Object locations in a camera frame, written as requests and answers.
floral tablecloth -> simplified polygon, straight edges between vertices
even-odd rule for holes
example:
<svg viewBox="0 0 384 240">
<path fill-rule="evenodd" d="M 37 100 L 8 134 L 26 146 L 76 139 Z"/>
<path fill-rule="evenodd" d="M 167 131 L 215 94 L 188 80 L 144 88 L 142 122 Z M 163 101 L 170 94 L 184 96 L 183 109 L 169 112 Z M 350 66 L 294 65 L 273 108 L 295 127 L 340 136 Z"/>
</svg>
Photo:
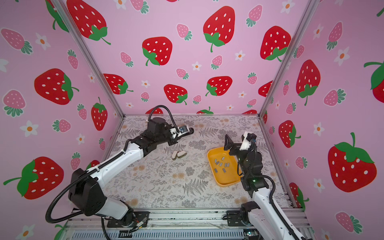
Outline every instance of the floral tablecloth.
<svg viewBox="0 0 384 240">
<path fill-rule="evenodd" d="M 168 115 L 161 117 L 171 123 Z M 111 155 L 123 148 L 126 139 L 146 129 L 147 118 L 126 116 Z M 224 146 L 226 134 L 234 142 L 241 142 L 241 135 L 248 131 L 257 135 L 258 151 L 263 156 L 262 173 L 275 180 L 274 198 L 281 207 L 288 207 L 256 116 L 174 115 L 174 119 L 178 126 L 193 127 L 194 134 L 172 146 L 158 145 L 149 155 L 121 171 L 103 189 L 107 197 L 123 200 L 134 208 L 240 207 L 251 198 L 241 182 L 228 187 L 216 184 L 207 152 Z M 174 150 L 185 150 L 188 154 L 173 161 L 170 156 Z"/>
</svg>

strawberry wallpaper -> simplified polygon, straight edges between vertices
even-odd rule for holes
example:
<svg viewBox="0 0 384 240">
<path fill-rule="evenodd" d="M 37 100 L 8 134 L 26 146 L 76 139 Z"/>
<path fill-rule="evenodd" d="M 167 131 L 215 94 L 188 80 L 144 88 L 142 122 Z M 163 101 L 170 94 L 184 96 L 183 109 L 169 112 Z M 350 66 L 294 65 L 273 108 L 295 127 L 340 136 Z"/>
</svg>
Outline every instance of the strawberry wallpaper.
<svg viewBox="0 0 384 240">
<path fill-rule="evenodd" d="M 57 240 L 45 212 L 78 168 L 102 161 L 114 108 L 50 1 L 0 8 L 2 239 Z M 53 217 L 70 213 L 67 196 Z"/>
<path fill-rule="evenodd" d="M 126 114 L 238 114 L 260 111 L 307 0 L 66 5 Z"/>
<path fill-rule="evenodd" d="M 382 1 L 321 1 L 264 116 L 317 239 L 380 239 Z"/>
</svg>

table surface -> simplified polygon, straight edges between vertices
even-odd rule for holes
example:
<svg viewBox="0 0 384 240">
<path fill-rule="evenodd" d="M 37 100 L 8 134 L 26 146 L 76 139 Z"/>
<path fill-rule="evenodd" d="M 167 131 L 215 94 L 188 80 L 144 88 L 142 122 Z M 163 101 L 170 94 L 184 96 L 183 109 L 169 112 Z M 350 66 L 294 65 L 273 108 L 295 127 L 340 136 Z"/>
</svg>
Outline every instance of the table surface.
<svg viewBox="0 0 384 240">
<path fill-rule="evenodd" d="M 158 115 L 171 123 L 169 115 Z M 127 139 L 147 128 L 148 115 L 126 116 L 111 152 L 119 152 Z M 258 151 L 263 156 L 262 173 L 276 183 L 274 198 L 281 207 L 288 207 L 280 180 L 272 162 L 258 119 L 251 115 L 174 115 L 178 126 L 195 129 L 175 145 L 160 144 L 146 157 L 116 175 L 103 189 L 107 197 L 123 200 L 134 208 L 237 208 L 251 201 L 241 182 L 219 187 L 209 166 L 207 152 L 224 146 L 225 135 L 241 142 L 245 131 L 257 135 Z M 173 161 L 173 151 L 188 154 Z"/>
</svg>

red strawberry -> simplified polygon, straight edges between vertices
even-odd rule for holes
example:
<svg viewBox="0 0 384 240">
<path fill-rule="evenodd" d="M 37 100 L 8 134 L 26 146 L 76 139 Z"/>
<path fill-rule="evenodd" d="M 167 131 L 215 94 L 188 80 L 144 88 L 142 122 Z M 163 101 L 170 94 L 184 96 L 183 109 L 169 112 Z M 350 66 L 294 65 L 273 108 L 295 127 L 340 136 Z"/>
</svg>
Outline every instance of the red strawberry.
<svg viewBox="0 0 384 240">
<path fill-rule="evenodd" d="M 308 202 L 310 199 L 307 198 L 306 200 L 304 200 L 303 193 L 301 192 L 300 188 L 296 185 L 296 183 L 291 182 L 289 184 L 289 187 L 291 189 L 291 192 L 293 194 L 293 198 L 295 199 L 297 207 L 298 208 L 301 207 L 301 208 L 303 208 L 303 211 L 305 211 L 305 203 L 304 202 Z"/>
<path fill-rule="evenodd" d="M 370 184 L 377 173 L 369 154 L 355 147 L 355 134 L 351 132 L 351 135 L 353 146 L 341 142 L 328 152 L 328 165 L 333 183 L 344 192 L 353 192 Z"/>
<path fill-rule="evenodd" d="M 213 96 L 221 96 L 226 93 L 229 87 L 232 85 L 232 78 L 228 76 L 214 77 L 207 82 L 207 94 L 211 93 Z"/>
<path fill-rule="evenodd" d="M 345 96 L 347 94 L 344 92 L 343 89 L 335 90 L 333 89 L 330 91 L 324 98 L 324 104 L 334 107 L 336 104 L 340 104 L 342 101 L 345 100 Z"/>
<path fill-rule="evenodd" d="M 296 138 L 301 138 L 301 136 L 296 137 L 296 127 L 290 120 L 287 120 L 280 124 L 278 131 L 281 140 L 283 141 L 284 145 L 288 148 L 292 147 L 295 144 Z"/>
<path fill-rule="evenodd" d="M 133 92 L 133 90 L 128 90 L 127 82 L 119 75 L 104 73 L 104 77 L 114 94 L 124 94 L 127 91 Z"/>
<path fill-rule="evenodd" d="M 300 45 L 298 48 L 296 48 L 295 52 L 293 53 L 294 58 L 299 58 L 304 53 L 304 46 Z"/>
<path fill-rule="evenodd" d="M 172 53 L 172 42 L 164 36 L 148 38 L 144 40 L 142 48 L 144 56 L 148 58 L 145 63 L 146 66 L 148 66 L 148 61 L 154 65 L 162 66 L 169 61 Z"/>
<path fill-rule="evenodd" d="M 264 35 L 262 46 L 260 49 L 260 56 L 265 60 L 273 60 L 283 55 L 289 43 L 291 42 L 291 35 L 279 26 L 273 26 Z"/>
<path fill-rule="evenodd" d="M 287 109 L 285 110 L 287 114 L 292 115 L 294 111 L 296 111 L 296 103 L 288 104 Z"/>
<path fill-rule="evenodd" d="M 35 79 L 36 92 L 45 99 L 59 105 L 68 104 L 73 97 L 71 80 L 60 69 L 53 68 Z"/>
<path fill-rule="evenodd" d="M 94 166 L 99 165 L 99 164 L 100 164 L 99 161 L 97 161 L 97 160 L 93 160 L 90 164 L 88 164 L 88 166 L 87 166 L 86 169 L 88 169 L 88 168 L 90 168 L 90 167 L 94 167 Z"/>
<path fill-rule="evenodd" d="M 126 54 L 125 52 L 121 52 L 120 58 L 121 58 L 121 61 L 124 62 L 126 66 L 133 67 L 132 58 L 128 54 Z"/>
<path fill-rule="evenodd" d="M 147 2 L 143 0 L 131 0 L 132 7 L 136 11 L 140 11 L 141 14 L 147 14 L 149 12 L 149 6 L 147 5 Z"/>
<path fill-rule="evenodd" d="M 99 139 L 99 145 L 100 145 L 100 149 L 101 150 L 105 150 L 105 141 L 104 141 L 104 138 L 100 138 Z"/>
<path fill-rule="evenodd" d="M 260 18 L 262 17 L 262 11 L 263 11 L 263 6 L 260 4 L 249 11 L 248 13 L 249 18 L 247 18 L 248 27 L 253 27 L 253 25 L 256 25 L 256 22 L 260 20 Z"/>
<path fill-rule="evenodd" d="M 107 36 L 107 23 L 96 9 L 82 0 L 67 0 L 67 8 L 81 35 L 95 41 Z"/>
<path fill-rule="evenodd" d="M 308 166 L 308 162 L 307 162 L 307 159 L 305 157 L 296 158 L 295 163 L 296 163 L 296 166 L 298 166 L 300 169 L 307 168 L 307 166 Z"/>
<path fill-rule="evenodd" d="M 373 92 L 373 96 L 384 103 L 384 62 L 368 62 L 364 64 L 364 67 L 369 65 L 380 65 L 371 76 L 371 90 Z"/>
<path fill-rule="evenodd" d="M 87 109 L 84 108 L 84 105 L 79 103 L 79 105 L 77 105 L 77 111 L 79 111 L 79 117 L 81 117 L 82 120 L 87 119 Z"/>
<path fill-rule="evenodd" d="M 248 80 L 249 84 L 253 85 L 256 83 L 257 81 L 257 77 L 256 77 L 256 74 L 255 73 L 250 73 L 248 74 Z"/>
<path fill-rule="evenodd" d="M 200 95 L 196 95 L 193 98 L 193 104 L 198 105 L 200 102 L 201 102 L 201 96 Z"/>
<path fill-rule="evenodd" d="M 306 60 L 301 66 L 299 77 L 296 82 L 296 92 L 301 98 L 306 98 L 304 106 L 307 105 L 308 96 L 314 94 L 320 83 L 320 71 L 312 60 Z"/>
<path fill-rule="evenodd" d="M 20 179 L 18 192 L 26 199 L 36 199 L 56 188 L 63 178 L 64 171 L 57 163 L 47 157 L 38 157 L 23 168 L 21 177 L 9 179 L 3 184 Z"/>
<path fill-rule="evenodd" d="M 252 99 L 252 100 L 250 100 L 250 101 L 248 102 L 248 104 L 247 104 L 247 108 L 251 108 L 251 107 L 253 107 L 253 106 L 256 104 L 256 102 L 257 102 L 257 99 Z"/>
<path fill-rule="evenodd" d="M 53 130 L 55 130 L 56 132 L 67 132 L 71 129 L 71 124 L 65 120 L 65 119 L 62 119 L 62 120 L 56 120 L 55 122 L 53 122 Z"/>
<path fill-rule="evenodd" d="M 288 79 L 287 79 L 287 80 L 285 80 L 285 82 L 284 82 L 284 87 L 283 87 L 283 95 L 284 95 L 284 96 L 287 95 L 288 90 L 289 90 L 289 81 L 288 81 Z"/>
<path fill-rule="evenodd" d="M 101 104 L 100 97 L 99 102 L 95 103 L 91 109 L 91 117 L 96 129 L 101 131 L 107 122 L 108 112 L 105 106 Z"/>
<path fill-rule="evenodd" d="M 55 23 L 57 21 L 57 24 L 59 25 L 59 27 L 61 29 L 63 29 L 66 32 L 69 32 L 67 26 L 65 26 L 65 24 L 64 24 L 63 20 L 61 19 L 59 13 L 57 13 L 57 11 L 55 10 L 55 7 L 53 6 L 51 0 L 45 0 L 45 4 L 47 6 L 48 12 L 55 19 L 53 21 L 53 25 L 52 25 L 53 30 L 56 30 L 55 29 Z"/>
<path fill-rule="evenodd" d="M 216 57 L 214 57 L 212 59 L 212 64 L 211 64 L 211 68 L 213 70 L 216 70 L 219 68 L 219 66 L 223 63 L 223 56 L 222 55 L 217 55 Z"/>
<path fill-rule="evenodd" d="M 76 170 L 80 165 L 80 153 L 75 152 L 71 159 L 71 168 L 72 170 Z"/>
<path fill-rule="evenodd" d="M 267 112 L 265 111 L 265 114 L 263 116 L 263 120 L 264 120 L 264 124 L 266 124 L 266 120 L 268 119 L 268 114 Z"/>
<path fill-rule="evenodd" d="M 152 112 L 153 108 L 148 110 L 145 114 L 150 114 Z M 163 111 L 160 108 L 157 108 L 152 114 L 163 114 Z"/>
<path fill-rule="evenodd" d="M 149 100 L 149 94 L 147 92 L 143 92 L 141 95 L 141 100 L 147 102 Z"/>
<path fill-rule="evenodd" d="M 196 114 L 213 114 L 213 112 L 211 112 L 211 107 L 209 107 L 208 110 L 204 109 L 204 110 L 198 111 Z"/>
<path fill-rule="evenodd" d="M 349 232 L 355 231 L 357 234 L 362 233 L 362 225 L 354 216 L 349 216 L 346 212 L 338 212 L 335 215 L 337 222 Z"/>
<path fill-rule="evenodd" d="M 235 11 L 229 6 L 224 6 L 217 10 L 204 23 L 203 32 L 205 40 L 213 45 L 220 47 L 228 43 L 235 31 Z"/>
<path fill-rule="evenodd" d="M 245 113 L 242 113 L 242 114 L 257 114 L 257 111 L 251 109 L 251 110 L 248 110 L 248 111 L 246 111 Z"/>
<path fill-rule="evenodd" d="M 3 97 L 3 103 L 5 104 L 4 111 L 13 118 L 24 113 L 22 109 L 25 108 L 25 100 L 17 90 L 10 90 Z"/>
<path fill-rule="evenodd" d="M 192 39 L 192 32 L 189 30 L 187 25 L 178 24 L 176 26 L 176 30 L 179 37 L 184 38 L 184 40 L 189 41 Z"/>
<path fill-rule="evenodd" d="M 68 62 L 73 67 L 73 69 L 77 69 L 77 67 L 79 66 L 79 61 L 76 58 L 76 54 L 74 53 L 74 51 L 72 51 L 72 49 L 70 49 L 68 50 L 68 55 Z"/>
<path fill-rule="evenodd" d="M 176 69 L 176 73 L 179 78 L 182 78 L 184 80 L 189 78 L 188 73 L 184 69 L 178 68 Z"/>
<path fill-rule="evenodd" d="M 185 100 L 188 97 L 188 92 L 185 88 L 172 84 L 167 84 L 164 86 L 164 93 L 166 94 L 168 100 L 172 103 L 185 102 L 185 104 L 187 105 L 187 102 Z"/>
<path fill-rule="evenodd" d="M 22 53 L 28 55 L 33 52 L 31 44 L 28 41 L 24 41 L 24 38 L 20 33 L 7 28 L 2 28 L 1 34 L 12 48 L 20 50 Z"/>
<path fill-rule="evenodd" d="M 343 34 L 343 23 L 338 22 L 333 27 L 332 31 L 329 33 L 328 42 L 327 42 L 327 50 L 331 51 L 337 45 L 337 40 L 341 38 Z"/>
<path fill-rule="evenodd" d="M 263 97 L 266 97 L 266 95 L 268 94 L 269 92 L 269 89 L 271 88 L 271 85 L 272 85 L 272 82 L 273 81 L 270 81 L 264 85 L 262 85 L 260 88 L 259 88 L 259 95 L 263 96 Z"/>
<path fill-rule="evenodd" d="M 275 127 L 274 126 L 271 126 L 269 128 L 269 134 L 273 135 L 275 133 Z"/>
</svg>

yellow tray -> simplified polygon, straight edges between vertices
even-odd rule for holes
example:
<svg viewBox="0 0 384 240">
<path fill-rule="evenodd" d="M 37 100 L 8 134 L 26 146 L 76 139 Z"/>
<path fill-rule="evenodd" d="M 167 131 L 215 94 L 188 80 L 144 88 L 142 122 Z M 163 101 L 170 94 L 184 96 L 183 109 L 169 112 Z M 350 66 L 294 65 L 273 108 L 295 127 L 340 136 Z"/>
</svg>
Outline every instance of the yellow tray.
<svg viewBox="0 0 384 240">
<path fill-rule="evenodd" d="M 207 157 L 217 185 L 227 187 L 240 181 L 240 176 L 236 173 L 237 160 L 235 156 L 229 155 L 229 150 L 224 151 L 224 147 L 217 147 L 209 150 Z M 217 159 L 218 162 L 222 162 L 223 165 L 221 167 L 216 165 L 215 159 Z M 229 163 L 229 167 L 224 167 L 225 163 Z"/>
</svg>

